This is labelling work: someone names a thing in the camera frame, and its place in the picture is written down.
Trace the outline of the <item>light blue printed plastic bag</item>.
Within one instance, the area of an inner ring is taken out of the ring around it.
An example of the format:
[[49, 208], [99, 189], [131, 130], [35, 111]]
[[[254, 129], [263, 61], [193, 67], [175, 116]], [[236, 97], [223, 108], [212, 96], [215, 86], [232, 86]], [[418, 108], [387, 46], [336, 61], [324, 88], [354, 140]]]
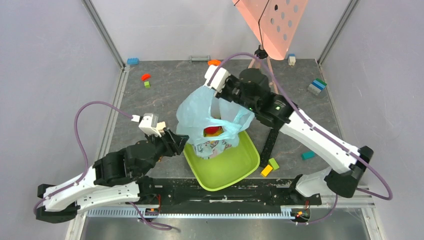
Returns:
[[[201, 86], [193, 91], [178, 107], [176, 132], [187, 135], [188, 144], [202, 159], [211, 159], [223, 151], [239, 145], [239, 133], [246, 130], [255, 114], [234, 103], [215, 97], [215, 91]], [[204, 137], [204, 129], [221, 126], [223, 134]]]

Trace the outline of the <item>yellow fake fruit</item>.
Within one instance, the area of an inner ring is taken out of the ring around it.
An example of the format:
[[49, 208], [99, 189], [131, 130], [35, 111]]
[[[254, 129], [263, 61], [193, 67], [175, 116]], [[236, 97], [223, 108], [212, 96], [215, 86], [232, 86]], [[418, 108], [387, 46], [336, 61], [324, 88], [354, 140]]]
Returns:
[[215, 132], [215, 133], [204, 133], [204, 137], [218, 137], [218, 136], [220, 136], [221, 134], [223, 134], [224, 132], [222, 131], [222, 130], [219, 130], [219, 131], [217, 131], [217, 132]]

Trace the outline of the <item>lime green plastic tray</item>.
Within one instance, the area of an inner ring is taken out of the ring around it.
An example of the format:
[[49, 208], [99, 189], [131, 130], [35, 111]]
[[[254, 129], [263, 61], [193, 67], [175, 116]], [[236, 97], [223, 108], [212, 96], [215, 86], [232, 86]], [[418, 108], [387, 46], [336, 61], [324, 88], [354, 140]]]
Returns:
[[239, 144], [211, 159], [195, 154], [187, 144], [184, 156], [202, 188], [215, 192], [227, 188], [252, 174], [260, 165], [260, 154], [246, 131], [239, 133]]

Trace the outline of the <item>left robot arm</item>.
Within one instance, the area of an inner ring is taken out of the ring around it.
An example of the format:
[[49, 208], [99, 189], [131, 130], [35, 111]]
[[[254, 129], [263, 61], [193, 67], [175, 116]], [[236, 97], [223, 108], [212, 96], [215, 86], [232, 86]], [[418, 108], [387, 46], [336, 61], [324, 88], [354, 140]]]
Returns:
[[37, 196], [42, 202], [35, 209], [35, 218], [58, 224], [111, 204], [153, 203], [158, 193], [147, 173], [162, 157], [180, 155], [188, 140], [188, 135], [166, 128], [159, 136], [147, 136], [106, 154], [89, 166], [86, 173], [62, 184], [40, 184]]

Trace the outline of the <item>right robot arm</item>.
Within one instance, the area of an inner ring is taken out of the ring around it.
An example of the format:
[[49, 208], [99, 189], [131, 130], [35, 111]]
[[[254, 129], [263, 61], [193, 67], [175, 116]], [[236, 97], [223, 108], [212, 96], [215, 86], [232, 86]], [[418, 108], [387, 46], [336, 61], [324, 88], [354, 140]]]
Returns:
[[356, 156], [369, 163], [374, 154], [371, 148], [358, 148], [325, 129], [320, 130], [304, 111], [272, 92], [267, 76], [259, 69], [247, 68], [235, 77], [224, 68], [215, 70], [212, 65], [205, 79], [205, 85], [215, 91], [216, 98], [248, 109], [261, 124], [294, 138], [328, 163], [324, 170], [296, 177], [288, 191], [293, 203], [302, 204], [315, 194], [327, 192], [353, 197], [367, 169]]

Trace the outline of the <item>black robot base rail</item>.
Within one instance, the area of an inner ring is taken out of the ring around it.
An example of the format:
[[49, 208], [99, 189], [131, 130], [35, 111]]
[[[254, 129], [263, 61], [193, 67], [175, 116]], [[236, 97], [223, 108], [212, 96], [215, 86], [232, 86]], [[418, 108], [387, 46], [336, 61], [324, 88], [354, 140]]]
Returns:
[[322, 204], [318, 193], [304, 197], [296, 179], [245, 178], [218, 191], [208, 191], [195, 178], [155, 178], [144, 186], [137, 205], [159, 205], [162, 214], [277, 214], [281, 206]]

